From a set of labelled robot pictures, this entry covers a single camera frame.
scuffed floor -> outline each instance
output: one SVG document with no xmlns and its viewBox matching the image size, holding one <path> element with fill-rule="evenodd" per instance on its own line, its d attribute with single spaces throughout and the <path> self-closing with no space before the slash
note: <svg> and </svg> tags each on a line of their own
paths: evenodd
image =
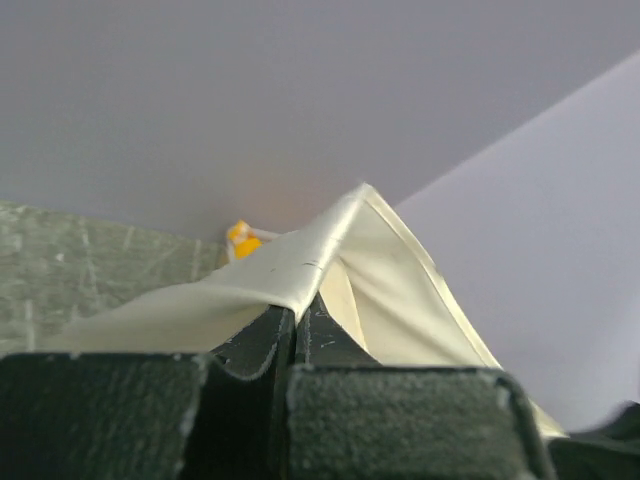
<svg viewBox="0 0 640 480">
<path fill-rule="evenodd" d="M 0 201 L 0 351 L 33 350 L 74 318 L 201 279 L 219 247 Z"/>
</svg>

yellow object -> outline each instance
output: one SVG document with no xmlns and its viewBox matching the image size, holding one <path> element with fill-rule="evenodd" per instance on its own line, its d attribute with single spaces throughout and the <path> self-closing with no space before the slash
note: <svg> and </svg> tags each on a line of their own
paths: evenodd
<svg viewBox="0 0 640 480">
<path fill-rule="evenodd" d="M 244 258 L 262 245 L 247 222 L 240 220 L 227 232 L 227 239 L 233 245 L 236 258 Z"/>
</svg>

white cloth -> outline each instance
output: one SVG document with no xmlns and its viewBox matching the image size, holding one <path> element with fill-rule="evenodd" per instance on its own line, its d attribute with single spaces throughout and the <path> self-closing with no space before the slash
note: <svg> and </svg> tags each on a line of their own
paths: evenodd
<svg viewBox="0 0 640 480">
<path fill-rule="evenodd" d="M 207 351 L 269 304 L 299 321 L 318 290 L 336 321 L 383 364 L 500 367 L 427 252 L 369 185 L 199 282 L 70 324 L 45 349 Z M 537 406 L 535 414 L 544 436 L 563 435 Z"/>
</svg>

orange object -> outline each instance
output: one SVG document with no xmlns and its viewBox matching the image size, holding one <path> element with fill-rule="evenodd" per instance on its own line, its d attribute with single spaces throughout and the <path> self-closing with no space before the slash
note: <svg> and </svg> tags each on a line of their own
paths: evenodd
<svg viewBox="0 0 640 480">
<path fill-rule="evenodd" d="M 227 231 L 227 238 L 233 245 L 235 258 L 244 258 L 262 245 L 262 242 L 255 236 L 249 224 L 243 220 L 240 220 Z"/>
</svg>

gray wall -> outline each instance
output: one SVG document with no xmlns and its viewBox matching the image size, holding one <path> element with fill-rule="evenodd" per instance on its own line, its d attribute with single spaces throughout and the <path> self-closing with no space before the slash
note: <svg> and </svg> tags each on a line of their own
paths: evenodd
<svg viewBox="0 0 640 480">
<path fill-rule="evenodd" d="M 640 54 L 402 203 L 498 359 L 567 428 L 640 390 Z"/>
<path fill-rule="evenodd" d="M 408 197 L 640 47 L 640 2 L 0 2 L 0 198 L 211 237 Z"/>
</svg>

